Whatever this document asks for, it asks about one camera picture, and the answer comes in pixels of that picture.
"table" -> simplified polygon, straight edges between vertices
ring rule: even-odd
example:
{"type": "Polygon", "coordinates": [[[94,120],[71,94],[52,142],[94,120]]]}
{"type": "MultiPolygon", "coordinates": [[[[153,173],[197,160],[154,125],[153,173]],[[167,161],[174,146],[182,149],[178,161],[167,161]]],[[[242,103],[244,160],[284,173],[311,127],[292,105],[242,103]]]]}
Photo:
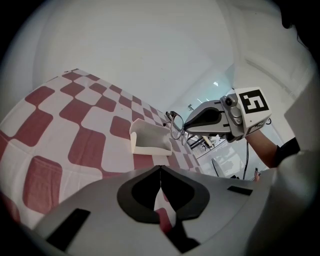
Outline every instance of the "table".
{"type": "Polygon", "coordinates": [[[33,228],[84,186],[131,170],[166,165],[200,172],[189,146],[173,139],[171,156],[132,154],[129,129],[138,118],[159,126],[166,120],[80,69],[22,99],[0,124],[0,188],[12,217],[33,228]]]}

